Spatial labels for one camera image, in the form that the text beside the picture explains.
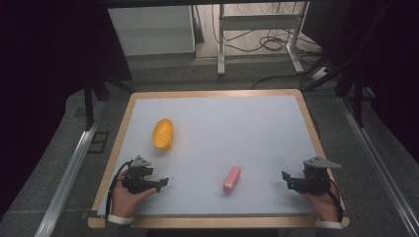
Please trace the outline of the dark curtain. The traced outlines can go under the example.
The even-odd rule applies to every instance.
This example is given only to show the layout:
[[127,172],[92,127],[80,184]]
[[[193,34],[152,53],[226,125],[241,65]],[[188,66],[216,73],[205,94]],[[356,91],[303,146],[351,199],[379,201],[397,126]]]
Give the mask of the dark curtain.
[[33,172],[67,98],[130,77],[106,0],[0,0],[0,219]]
[[336,66],[353,54],[378,5],[388,8],[357,71],[381,121],[419,162],[419,0],[312,0],[302,32]]

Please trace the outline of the black metal stand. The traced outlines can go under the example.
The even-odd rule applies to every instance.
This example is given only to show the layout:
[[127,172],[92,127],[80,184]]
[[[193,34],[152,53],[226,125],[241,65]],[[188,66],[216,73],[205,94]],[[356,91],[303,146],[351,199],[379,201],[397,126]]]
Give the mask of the black metal stand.
[[110,92],[105,85],[106,82],[117,86],[129,94],[135,93],[135,90],[122,81],[116,80],[104,73],[99,73],[96,76],[87,75],[84,79],[84,101],[86,113],[85,130],[89,131],[95,122],[93,96],[96,96],[100,102],[105,102],[110,98]]
[[[362,102],[363,102],[363,79],[361,76],[361,60],[366,48],[377,31],[384,15],[388,11],[390,4],[394,0],[369,0],[372,7],[361,18],[359,24],[354,27],[352,32],[341,43],[326,51],[318,61],[307,71],[301,79],[299,89],[302,92],[310,92],[320,85],[340,76],[335,86],[334,93],[338,97],[348,95],[353,89],[353,119],[358,126],[363,127]],[[313,74],[323,62],[334,55],[346,54],[347,58],[332,72],[327,73],[315,82],[306,84],[308,78]]]

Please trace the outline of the aluminium rail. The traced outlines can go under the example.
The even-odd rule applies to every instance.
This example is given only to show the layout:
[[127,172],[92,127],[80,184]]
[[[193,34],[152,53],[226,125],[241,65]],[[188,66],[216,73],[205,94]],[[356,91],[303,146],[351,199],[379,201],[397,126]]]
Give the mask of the aluminium rail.
[[338,98],[337,102],[343,108],[344,114],[357,135],[373,169],[375,170],[378,179],[385,189],[389,199],[396,209],[401,221],[407,229],[410,237],[419,237],[419,218],[413,210],[405,194],[398,187],[388,169],[385,167],[377,148],[374,146],[368,130],[364,126],[360,126],[355,120],[354,109],[346,98]]
[[84,158],[87,154],[90,143],[97,130],[98,124],[103,116],[103,111],[106,107],[106,102],[99,102],[93,113],[92,126],[85,130],[77,146],[71,156],[71,159],[67,165],[65,172],[63,173],[62,179],[54,193],[51,202],[42,218],[39,228],[35,234],[35,237],[50,237],[59,216],[64,208],[66,200],[70,194],[70,191],[74,185],[77,174],[81,168]]

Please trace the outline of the person's left hand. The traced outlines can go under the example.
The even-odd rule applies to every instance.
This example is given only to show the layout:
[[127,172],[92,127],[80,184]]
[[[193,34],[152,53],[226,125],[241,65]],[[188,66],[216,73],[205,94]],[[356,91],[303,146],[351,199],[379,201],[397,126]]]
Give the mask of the person's left hand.
[[132,217],[139,204],[155,193],[156,189],[153,188],[140,194],[132,194],[124,188],[121,181],[116,181],[111,199],[110,214],[121,218]]

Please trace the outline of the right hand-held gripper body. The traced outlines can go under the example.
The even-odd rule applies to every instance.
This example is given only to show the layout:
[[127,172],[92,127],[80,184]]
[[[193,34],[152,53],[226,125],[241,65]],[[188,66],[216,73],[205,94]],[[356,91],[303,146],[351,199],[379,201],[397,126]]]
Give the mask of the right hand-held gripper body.
[[326,158],[315,156],[303,162],[301,191],[309,194],[323,194],[330,189],[328,169],[341,169],[340,164]]

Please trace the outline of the person's right hand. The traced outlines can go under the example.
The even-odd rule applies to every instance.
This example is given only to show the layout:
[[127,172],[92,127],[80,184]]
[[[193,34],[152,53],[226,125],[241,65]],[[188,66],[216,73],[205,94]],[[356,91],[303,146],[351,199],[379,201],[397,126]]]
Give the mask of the person's right hand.
[[317,214],[320,221],[339,221],[339,211],[329,194],[317,196],[308,193],[301,193],[301,195],[311,204],[311,207]]

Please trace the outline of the pink sausage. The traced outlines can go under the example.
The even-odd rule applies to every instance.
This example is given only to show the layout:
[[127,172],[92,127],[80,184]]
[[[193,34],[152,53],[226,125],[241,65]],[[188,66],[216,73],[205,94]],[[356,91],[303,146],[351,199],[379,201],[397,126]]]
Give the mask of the pink sausage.
[[240,177],[241,169],[238,166],[233,166],[223,182],[223,191],[230,194]]

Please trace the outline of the white power strip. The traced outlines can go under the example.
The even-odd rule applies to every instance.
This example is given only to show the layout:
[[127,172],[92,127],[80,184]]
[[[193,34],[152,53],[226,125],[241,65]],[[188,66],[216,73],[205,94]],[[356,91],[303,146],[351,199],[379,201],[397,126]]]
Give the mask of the white power strip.
[[327,73],[329,73],[331,71],[330,68],[328,67],[321,67],[320,69],[318,69],[316,72],[314,72],[311,75],[311,79],[313,81],[317,81],[319,79],[321,79],[323,76],[325,76]]

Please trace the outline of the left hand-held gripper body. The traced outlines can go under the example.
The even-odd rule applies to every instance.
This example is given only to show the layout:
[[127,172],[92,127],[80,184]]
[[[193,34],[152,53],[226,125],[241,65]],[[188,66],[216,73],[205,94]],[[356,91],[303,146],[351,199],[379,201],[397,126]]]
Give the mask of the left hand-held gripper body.
[[128,165],[122,180],[123,187],[132,194],[140,194],[155,187],[152,181],[146,181],[145,177],[153,173],[151,163],[138,155]]

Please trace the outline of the white cabinet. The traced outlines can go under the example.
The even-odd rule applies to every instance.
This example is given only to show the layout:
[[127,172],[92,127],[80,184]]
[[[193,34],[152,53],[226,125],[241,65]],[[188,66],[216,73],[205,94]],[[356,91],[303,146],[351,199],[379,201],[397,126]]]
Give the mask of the white cabinet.
[[192,53],[190,6],[109,9],[125,56]]

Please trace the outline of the orange oval fruit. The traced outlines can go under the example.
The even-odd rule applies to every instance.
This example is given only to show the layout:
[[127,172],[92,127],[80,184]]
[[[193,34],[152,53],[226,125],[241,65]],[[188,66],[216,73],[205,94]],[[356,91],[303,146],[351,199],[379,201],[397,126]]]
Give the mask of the orange oval fruit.
[[159,149],[170,150],[174,135],[174,126],[171,120],[163,118],[153,129],[152,142]]

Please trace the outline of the white metal desk frame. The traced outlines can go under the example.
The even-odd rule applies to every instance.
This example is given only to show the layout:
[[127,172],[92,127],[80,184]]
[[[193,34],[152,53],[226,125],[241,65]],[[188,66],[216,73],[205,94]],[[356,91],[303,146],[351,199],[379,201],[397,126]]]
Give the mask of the white metal desk frame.
[[224,5],[219,5],[218,14],[218,54],[217,74],[225,74],[225,31],[246,31],[246,30],[292,30],[291,41],[286,44],[286,50],[297,73],[303,71],[302,65],[296,56],[295,46],[305,18],[308,2],[302,3],[296,14],[270,14],[270,15],[244,15],[225,16]]

